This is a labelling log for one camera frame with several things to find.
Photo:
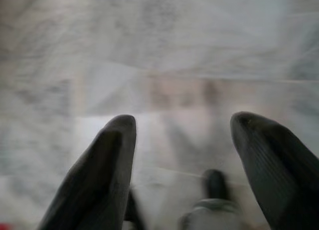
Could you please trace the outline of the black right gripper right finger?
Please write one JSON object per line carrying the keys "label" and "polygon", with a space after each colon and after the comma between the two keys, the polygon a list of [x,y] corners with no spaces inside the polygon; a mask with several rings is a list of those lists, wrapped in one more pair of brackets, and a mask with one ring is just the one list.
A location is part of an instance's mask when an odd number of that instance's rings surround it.
{"label": "black right gripper right finger", "polygon": [[250,187],[273,230],[319,228],[319,160],[288,128],[250,112],[230,121]]}

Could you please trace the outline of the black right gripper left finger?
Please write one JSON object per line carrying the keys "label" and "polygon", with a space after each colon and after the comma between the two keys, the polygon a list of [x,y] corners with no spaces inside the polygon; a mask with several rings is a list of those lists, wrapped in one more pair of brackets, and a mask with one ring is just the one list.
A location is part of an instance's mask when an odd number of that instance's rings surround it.
{"label": "black right gripper left finger", "polygon": [[132,115],[111,119],[67,173],[38,229],[122,229],[136,136]]}

